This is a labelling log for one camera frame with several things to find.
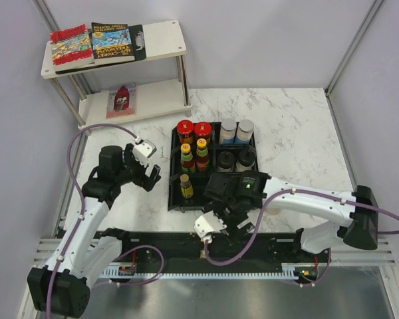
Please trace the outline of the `black compartment organizer tray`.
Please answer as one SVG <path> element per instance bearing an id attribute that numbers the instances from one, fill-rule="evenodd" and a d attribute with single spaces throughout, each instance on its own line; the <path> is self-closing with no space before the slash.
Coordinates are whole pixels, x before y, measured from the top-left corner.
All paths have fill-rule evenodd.
<path id="1" fill-rule="evenodd" d="M 223 152 L 233 154 L 235 160 L 239 159 L 239 154 L 243 150 L 249 150 L 256 154 L 255 137 L 252 136 L 248 144 L 220 144 L 219 135 L 221 130 L 220 122 L 212 122 L 211 124 L 211 145 L 208 146 L 209 167 L 206 171 L 195 170 L 189 172 L 188 176 L 193 187 L 193 197 L 186 199 L 182 195 L 180 187 L 180 176 L 185 173 L 181 164 L 181 142 L 177 132 L 177 128 L 172 129 L 171 152 L 170 152 L 170 172 L 168 182 L 168 211 L 199 211 L 206 203 L 210 202 L 210 198 L 203 195 L 205 187 L 213 173 L 216 172 L 218 157 Z"/>

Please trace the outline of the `green label sauce bottle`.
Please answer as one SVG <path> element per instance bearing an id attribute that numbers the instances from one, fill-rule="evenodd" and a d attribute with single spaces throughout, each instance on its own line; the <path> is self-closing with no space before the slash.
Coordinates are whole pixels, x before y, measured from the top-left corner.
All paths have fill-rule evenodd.
<path id="1" fill-rule="evenodd" d="M 185 173 L 195 173 L 196 163 L 192 154 L 191 146 L 187 143 L 184 143 L 180 146 L 180 151 L 182 171 Z"/>

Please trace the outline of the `red lid sauce jar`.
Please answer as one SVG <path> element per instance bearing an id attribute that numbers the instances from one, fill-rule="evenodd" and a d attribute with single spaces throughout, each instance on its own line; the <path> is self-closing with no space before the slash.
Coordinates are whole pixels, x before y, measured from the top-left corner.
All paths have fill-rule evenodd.
<path id="1" fill-rule="evenodd" d="M 176 126 L 176 131 L 181 144 L 193 144 L 195 140 L 193 122 L 190 120 L 181 120 Z"/>

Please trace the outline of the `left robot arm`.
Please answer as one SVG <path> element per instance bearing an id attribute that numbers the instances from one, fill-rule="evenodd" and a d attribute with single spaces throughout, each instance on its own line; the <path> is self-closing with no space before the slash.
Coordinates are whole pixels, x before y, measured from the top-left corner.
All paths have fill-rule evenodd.
<path id="1" fill-rule="evenodd" d="M 136 144 L 104 146 L 98 165 L 81 188 L 81 208 L 67 229 L 59 246 L 41 268 L 32 268 L 27 277 L 36 310 L 45 314 L 80 318 L 90 298 L 90 291 L 100 275 L 114 261 L 127 261 L 132 244 L 125 241 L 128 232 L 109 229 L 98 244 L 91 247 L 98 227 L 127 183 L 151 191 L 160 180 L 160 167 L 146 174 L 156 152 L 148 140 Z"/>

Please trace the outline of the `black lid clear jar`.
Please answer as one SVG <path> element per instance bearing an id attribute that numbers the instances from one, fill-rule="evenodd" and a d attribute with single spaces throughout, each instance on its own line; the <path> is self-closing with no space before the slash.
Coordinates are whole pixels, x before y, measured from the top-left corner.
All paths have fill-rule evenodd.
<path id="1" fill-rule="evenodd" d="M 252 170 L 256 160 L 256 153 L 250 149 L 242 150 L 239 153 L 237 162 L 235 164 L 236 172 L 244 172 Z"/>

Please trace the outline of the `small yellow label bottle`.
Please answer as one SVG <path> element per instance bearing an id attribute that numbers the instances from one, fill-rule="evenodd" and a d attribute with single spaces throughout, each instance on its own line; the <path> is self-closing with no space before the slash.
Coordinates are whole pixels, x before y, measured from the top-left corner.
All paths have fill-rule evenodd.
<path id="1" fill-rule="evenodd" d="M 181 189 L 183 198 L 190 199 L 194 196 L 194 190 L 193 190 L 189 175 L 181 174 L 180 189 Z"/>

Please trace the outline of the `white two-tier shelf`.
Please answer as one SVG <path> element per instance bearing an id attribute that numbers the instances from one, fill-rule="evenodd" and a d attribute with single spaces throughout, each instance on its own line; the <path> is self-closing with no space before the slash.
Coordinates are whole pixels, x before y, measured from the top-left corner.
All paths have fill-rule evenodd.
<path id="1" fill-rule="evenodd" d="M 146 58 L 128 63 L 79 68 L 65 75 L 54 70 L 51 46 L 43 57 L 41 76 L 55 87 L 79 128 L 99 123 L 122 124 L 183 112 L 191 115 L 185 55 L 187 47 L 177 20 L 143 26 Z M 60 84 L 67 77 L 79 93 L 74 103 Z M 107 88 L 137 84 L 136 113 L 119 118 L 106 117 Z"/>

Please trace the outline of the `blue label clear jar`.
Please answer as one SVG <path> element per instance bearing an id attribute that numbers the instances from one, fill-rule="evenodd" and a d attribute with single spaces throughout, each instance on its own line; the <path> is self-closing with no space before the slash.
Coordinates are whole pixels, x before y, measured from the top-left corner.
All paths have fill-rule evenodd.
<path id="1" fill-rule="evenodd" d="M 241 120 L 238 123 L 234 144 L 248 144 L 254 131 L 254 123 L 251 120 Z"/>

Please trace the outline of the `clear jar grey lid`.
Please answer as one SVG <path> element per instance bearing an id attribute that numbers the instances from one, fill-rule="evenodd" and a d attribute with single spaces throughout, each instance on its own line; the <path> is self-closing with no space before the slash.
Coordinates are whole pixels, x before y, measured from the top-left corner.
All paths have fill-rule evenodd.
<path id="1" fill-rule="evenodd" d="M 233 119 L 223 119 L 220 126 L 219 144 L 233 144 L 237 129 L 237 123 Z"/>

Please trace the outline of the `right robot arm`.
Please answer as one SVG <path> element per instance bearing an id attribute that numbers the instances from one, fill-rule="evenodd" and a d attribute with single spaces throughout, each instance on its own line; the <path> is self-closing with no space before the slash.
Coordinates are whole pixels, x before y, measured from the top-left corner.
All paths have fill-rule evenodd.
<path id="1" fill-rule="evenodd" d="M 238 224 L 254 209 L 285 209 L 325 220 L 313 228 L 300 228 L 291 245 L 292 256 L 301 262 L 314 254 L 346 244 L 373 251 L 378 246 L 377 202 L 371 188 L 363 185 L 354 191 L 326 191 L 303 187 L 259 171 L 244 171 L 238 176 L 213 173 L 205 187 L 209 199 L 202 207 L 208 226 L 197 220 L 195 230 L 204 238 L 221 231 L 230 241 L 237 238 Z"/>

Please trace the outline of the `yellow cap sauce bottle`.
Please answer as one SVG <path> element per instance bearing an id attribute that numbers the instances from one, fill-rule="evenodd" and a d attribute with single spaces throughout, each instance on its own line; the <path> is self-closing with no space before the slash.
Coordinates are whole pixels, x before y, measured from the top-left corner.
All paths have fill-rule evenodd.
<path id="1" fill-rule="evenodd" d="M 198 171 L 207 171 L 209 168 L 209 152 L 207 141 L 200 138 L 196 142 L 196 167 Z"/>

